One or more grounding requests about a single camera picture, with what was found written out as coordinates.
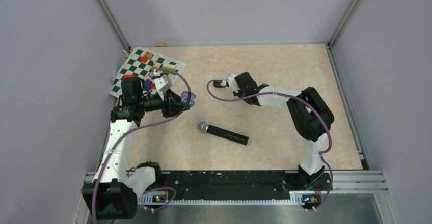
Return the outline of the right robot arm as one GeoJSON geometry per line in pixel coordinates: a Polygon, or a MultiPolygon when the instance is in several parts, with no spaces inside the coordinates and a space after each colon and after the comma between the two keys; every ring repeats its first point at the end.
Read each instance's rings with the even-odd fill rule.
{"type": "Polygon", "coordinates": [[[318,91],[313,87],[295,91],[277,89],[268,84],[257,85],[248,72],[230,74],[227,85],[234,96],[244,98],[250,105],[271,106],[290,113],[303,141],[299,184],[304,189],[313,189],[325,169],[321,155],[334,122],[333,113],[318,91]]]}

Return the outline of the grey-blue earbud charging case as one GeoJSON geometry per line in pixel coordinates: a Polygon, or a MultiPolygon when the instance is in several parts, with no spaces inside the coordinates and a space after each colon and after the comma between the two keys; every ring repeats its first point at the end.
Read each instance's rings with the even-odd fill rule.
{"type": "Polygon", "coordinates": [[[189,91],[183,91],[181,93],[180,99],[183,104],[188,104],[189,107],[193,107],[195,105],[196,94],[189,91]]]}

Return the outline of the black earbud charging case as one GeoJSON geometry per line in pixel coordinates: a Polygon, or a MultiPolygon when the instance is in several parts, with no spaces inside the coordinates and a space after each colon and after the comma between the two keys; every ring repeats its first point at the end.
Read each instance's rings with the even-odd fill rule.
{"type": "Polygon", "coordinates": [[[216,88],[224,88],[227,86],[227,83],[225,80],[215,80],[213,81],[213,86],[216,88]]]}

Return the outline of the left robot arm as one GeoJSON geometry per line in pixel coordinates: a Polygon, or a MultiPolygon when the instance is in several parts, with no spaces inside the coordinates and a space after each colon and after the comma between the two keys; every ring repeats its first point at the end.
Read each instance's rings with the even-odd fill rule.
{"type": "Polygon", "coordinates": [[[164,124],[190,109],[193,99],[191,87],[186,85],[186,100],[171,90],[171,79],[162,75],[154,81],[156,95],[144,94],[144,81],[134,75],[121,79],[120,101],[110,115],[110,131],[102,162],[93,180],[85,183],[82,196],[92,215],[93,223],[101,220],[132,219],[138,208],[138,198],[150,188],[163,185],[162,174],[153,166],[144,166],[131,178],[126,168],[132,146],[132,133],[164,124]],[[165,120],[141,125],[146,112],[160,110],[165,120]]]}

